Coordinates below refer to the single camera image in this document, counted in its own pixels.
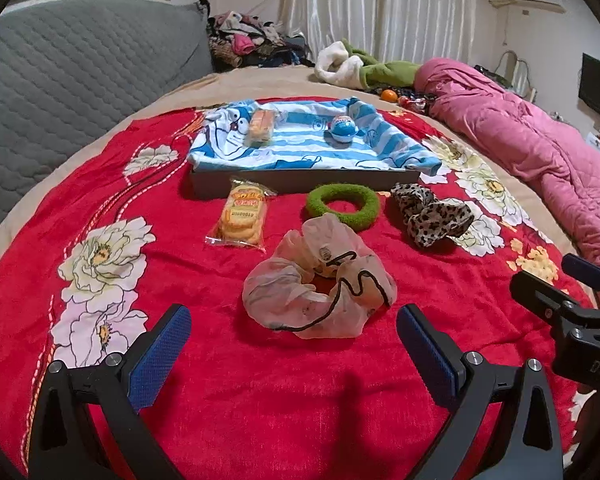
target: blue gripper pad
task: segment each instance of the blue gripper pad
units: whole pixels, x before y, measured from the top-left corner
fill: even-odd
[[[191,314],[180,306],[129,375],[128,398],[136,412],[154,403],[191,333]]]
[[[447,334],[437,332],[414,304],[398,311],[395,324],[400,341],[416,365],[433,401],[451,410],[456,404],[458,391],[464,385],[464,367],[459,360],[462,352]],[[450,353],[457,361],[455,366],[446,353]]]
[[[562,258],[562,271],[579,282],[600,291],[600,267],[575,254],[565,254]]]

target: pink comforter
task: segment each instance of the pink comforter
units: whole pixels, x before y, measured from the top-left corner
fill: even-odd
[[[600,153],[575,128],[451,59],[426,62],[414,85],[438,96],[432,117],[531,186],[583,256],[600,265]]]

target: white curtain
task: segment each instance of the white curtain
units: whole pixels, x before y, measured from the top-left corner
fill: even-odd
[[[347,38],[382,61],[468,62],[475,6],[476,0],[284,0],[282,18],[290,35],[305,36],[314,59]]]

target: red cloth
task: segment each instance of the red cloth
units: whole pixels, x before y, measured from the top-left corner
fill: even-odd
[[[384,116],[415,137],[436,133],[412,114]],[[154,406],[142,412],[186,478],[404,478],[446,417],[395,333],[397,307],[405,303],[416,303],[460,348],[480,351],[493,363],[552,360],[547,327],[509,295],[513,271],[506,260],[515,259],[509,241],[521,239],[526,251],[543,244],[535,231],[503,228],[506,246],[483,258],[450,240],[421,251],[403,234],[397,207],[385,198],[376,224],[360,234],[397,282],[395,305],[350,340],[305,341],[258,325],[240,295],[245,277],[266,256],[205,245],[224,200],[192,198],[184,162],[189,140],[174,138],[174,132],[193,118],[192,110],[181,110],[133,122],[48,193],[0,260],[0,446],[20,469],[30,405],[53,351],[49,329],[65,309],[60,294],[68,282],[58,275],[64,250],[70,254],[89,229],[113,223],[118,212],[122,219],[144,217],[155,236],[141,250],[146,269],[133,305],[148,315],[146,328],[171,303],[191,310],[190,339]],[[176,150],[177,160],[126,181],[123,171],[140,148],[160,145]],[[466,200],[453,182],[431,187],[439,198]],[[264,226],[269,253],[289,229],[300,228],[304,202],[298,194],[271,200]],[[558,262],[556,248],[547,250]],[[560,273],[555,285],[589,304],[571,278]],[[575,385],[545,369],[567,446]],[[477,463],[495,415],[491,408],[464,478]],[[120,470],[115,445],[106,437],[104,443]]]

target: metal screw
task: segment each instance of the metal screw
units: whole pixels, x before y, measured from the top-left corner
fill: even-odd
[[[113,354],[109,354],[105,357],[104,362],[107,366],[118,366],[122,361],[122,355],[118,352],[114,352]]]
[[[46,370],[50,374],[57,374],[62,369],[62,361],[53,361]]]
[[[527,361],[526,364],[535,372],[539,372],[540,370],[542,370],[542,364],[540,363],[540,361],[538,361],[538,359],[529,359],[529,361]]]
[[[469,352],[466,355],[466,360],[472,365],[479,365],[484,361],[484,358],[478,352]]]

